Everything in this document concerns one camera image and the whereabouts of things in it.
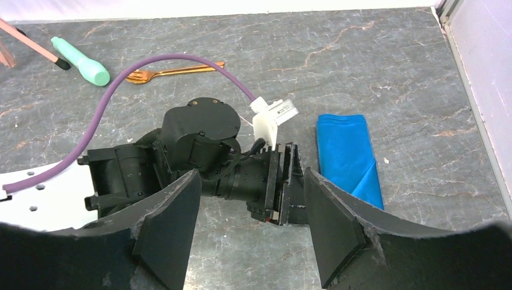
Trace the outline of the blue cloth napkin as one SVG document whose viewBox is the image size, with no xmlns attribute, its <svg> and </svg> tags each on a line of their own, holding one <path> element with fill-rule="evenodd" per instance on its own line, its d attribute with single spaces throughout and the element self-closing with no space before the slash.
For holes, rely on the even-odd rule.
<svg viewBox="0 0 512 290">
<path fill-rule="evenodd" d="M 316 123 L 316 139 L 321 175 L 383 210 L 377 161 L 365 117 L 322 114 Z"/>
</svg>

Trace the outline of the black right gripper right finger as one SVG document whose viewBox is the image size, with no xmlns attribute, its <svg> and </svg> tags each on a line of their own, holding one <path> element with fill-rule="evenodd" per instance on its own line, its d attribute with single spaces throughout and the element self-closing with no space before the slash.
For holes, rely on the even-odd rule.
<svg viewBox="0 0 512 290">
<path fill-rule="evenodd" d="M 307 169 L 304 193 L 324 289 L 510 289 L 511 222 L 450 231 L 389 214 Z"/>
</svg>

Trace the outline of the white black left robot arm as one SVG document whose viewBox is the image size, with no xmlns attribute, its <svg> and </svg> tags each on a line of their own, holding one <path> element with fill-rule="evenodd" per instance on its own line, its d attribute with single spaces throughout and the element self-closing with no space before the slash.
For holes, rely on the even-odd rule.
<svg viewBox="0 0 512 290">
<path fill-rule="evenodd" d="M 298 146 L 277 143 L 278 126 L 298 110 L 290 100 L 252 102 L 255 141 L 243 151 L 236 111 L 215 98 L 168 110 L 138 141 L 93 149 L 61 175 L 1 195 L 1 221 L 39 231 L 80 228 L 164 189 L 190 170 L 202 194 L 246 203 L 251 217 L 276 225 L 307 223 Z"/>
</svg>

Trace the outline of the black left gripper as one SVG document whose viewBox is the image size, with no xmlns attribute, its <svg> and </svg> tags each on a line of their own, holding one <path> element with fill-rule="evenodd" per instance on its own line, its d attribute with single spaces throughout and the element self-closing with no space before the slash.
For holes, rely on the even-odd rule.
<svg viewBox="0 0 512 290">
<path fill-rule="evenodd" d="M 204 196 L 243 201 L 262 222 L 308 225 L 298 144 L 285 145 L 281 195 L 278 147 L 258 137 L 243 150 L 240 127 L 234 108 L 201 97 L 169 109 L 161 127 L 137 141 L 87 151 L 77 160 L 89 167 L 94 188 L 85 209 L 103 218 L 197 170 Z"/>
</svg>

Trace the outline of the gold fork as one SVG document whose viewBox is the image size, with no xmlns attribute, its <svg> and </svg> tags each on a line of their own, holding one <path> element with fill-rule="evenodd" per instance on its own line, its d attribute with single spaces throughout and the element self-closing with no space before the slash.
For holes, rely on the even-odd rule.
<svg viewBox="0 0 512 290">
<path fill-rule="evenodd" d="M 130 73 L 125 80 L 134 84 L 148 83 L 152 79 L 161 76 L 172 76 L 178 74 L 203 73 L 215 71 L 216 69 L 208 65 L 189 66 L 184 68 L 166 69 L 163 71 L 143 71 L 136 70 Z"/>
</svg>

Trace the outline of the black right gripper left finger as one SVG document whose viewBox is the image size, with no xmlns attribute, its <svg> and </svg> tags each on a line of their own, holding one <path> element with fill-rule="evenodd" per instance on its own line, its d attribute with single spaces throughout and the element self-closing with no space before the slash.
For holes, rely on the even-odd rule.
<svg viewBox="0 0 512 290">
<path fill-rule="evenodd" d="M 77 230 L 1 224 L 1 288 L 182 289 L 200 194 L 192 170 Z"/>
</svg>

